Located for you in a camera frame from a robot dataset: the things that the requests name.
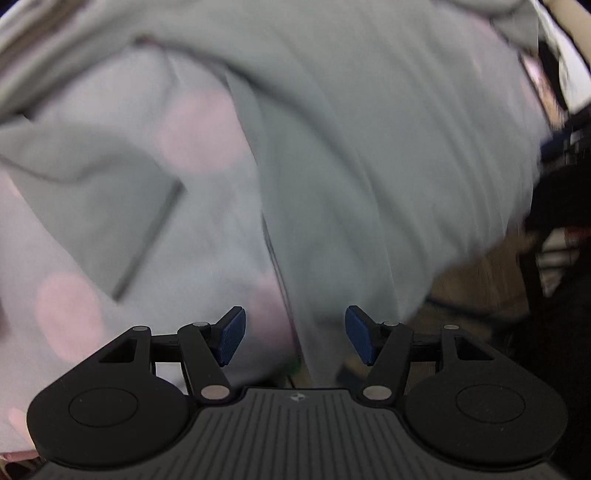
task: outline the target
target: fabric fold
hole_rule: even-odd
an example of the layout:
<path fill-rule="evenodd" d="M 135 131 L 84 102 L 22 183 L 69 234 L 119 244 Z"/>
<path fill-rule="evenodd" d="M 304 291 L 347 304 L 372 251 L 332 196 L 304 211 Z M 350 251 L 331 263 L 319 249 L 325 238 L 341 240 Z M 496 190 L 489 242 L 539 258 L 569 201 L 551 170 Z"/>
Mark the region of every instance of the fabric fold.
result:
<path fill-rule="evenodd" d="M 182 190 L 147 153 L 84 125 L 5 125 L 0 162 L 46 230 L 115 298 Z"/>

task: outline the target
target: blue gripper pad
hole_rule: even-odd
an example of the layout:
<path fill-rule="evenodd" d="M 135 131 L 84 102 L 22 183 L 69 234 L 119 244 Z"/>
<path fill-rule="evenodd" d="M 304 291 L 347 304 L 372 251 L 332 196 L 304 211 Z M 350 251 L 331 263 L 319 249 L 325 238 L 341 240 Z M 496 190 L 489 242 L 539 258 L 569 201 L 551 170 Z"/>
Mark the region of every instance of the blue gripper pad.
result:
<path fill-rule="evenodd" d="M 351 306 L 345 312 L 345 331 L 365 365 L 373 365 L 378 357 L 378 350 L 372 341 L 370 325 L 374 321 L 359 307 Z"/>
<path fill-rule="evenodd" d="M 217 364 L 220 367 L 224 367 L 230 363 L 246 331 L 246 312 L 243 308 L 234 307 L 220 322 L 227 322 L 227 316 L 230 316 L 231 320 L 223 328 L 220 334 L 219 346 L 213 351 Z"/>

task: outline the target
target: pink fabric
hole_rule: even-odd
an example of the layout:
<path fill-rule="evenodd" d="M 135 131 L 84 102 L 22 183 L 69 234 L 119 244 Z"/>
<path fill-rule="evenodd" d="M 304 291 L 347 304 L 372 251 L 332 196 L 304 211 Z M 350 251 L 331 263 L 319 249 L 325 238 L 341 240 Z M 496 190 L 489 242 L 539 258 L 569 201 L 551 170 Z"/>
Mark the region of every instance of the pink fabric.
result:
<path fill-rule="evenodd" d="M 225 90 L 180 95 L 169 107 L 156 142 L 173 168 L 195 173 L 224 170 L 250 152 Z"/>
<path fill-rule="evenodd" d="M 274 272 L 269 272 L 256 282 L 247 308 L 248 327 L 258 340 L 272 349 L 295 354 L 290 320 Z"/>
<path fill-rule="evenodd" d="M 86 280 L 54 273 L 42 283 L 35 303 L 47 343 L 66 362 L 79 363 L 103 345 L 99 300 Z"/>

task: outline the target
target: logo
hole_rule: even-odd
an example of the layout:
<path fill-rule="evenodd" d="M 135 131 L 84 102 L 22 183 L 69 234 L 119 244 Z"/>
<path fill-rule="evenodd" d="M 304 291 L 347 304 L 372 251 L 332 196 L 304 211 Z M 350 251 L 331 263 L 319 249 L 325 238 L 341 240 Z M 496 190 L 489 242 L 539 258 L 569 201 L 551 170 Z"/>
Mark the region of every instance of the logo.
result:
<path fill-rule="evenodd" d="M 297 392 L 297 393 L 294 393 L 293 395 L 291 395 L 290 398 L 293 401 L 296 401 L 299 403 L 299 402 L 307 399 L 308 397 L 306 397 L 303 393 Z"/>

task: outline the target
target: light blue fabric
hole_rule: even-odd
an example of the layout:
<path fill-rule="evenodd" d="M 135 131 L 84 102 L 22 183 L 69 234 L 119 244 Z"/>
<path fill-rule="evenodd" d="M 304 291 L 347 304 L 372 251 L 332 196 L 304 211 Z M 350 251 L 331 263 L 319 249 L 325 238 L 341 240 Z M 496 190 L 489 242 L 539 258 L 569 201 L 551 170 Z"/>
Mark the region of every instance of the light blue fabric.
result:
<path fill-rule="evenodd" d="M 327 385 L 352 351 L 348 305 L 408 319 L 435 275 L 527 210 L 547 127 L 523 92 L 512 110 L 486 85 L 499 65 L 475 63 L 482 36 L 428 0 L 117 4 L 0 82 L 0 113 L 140 37 L 221 61 L 302 349 Z M 483 44 L 511 65 L 500 75 L 514 95 L 515 52 L 496 37 Z"/>

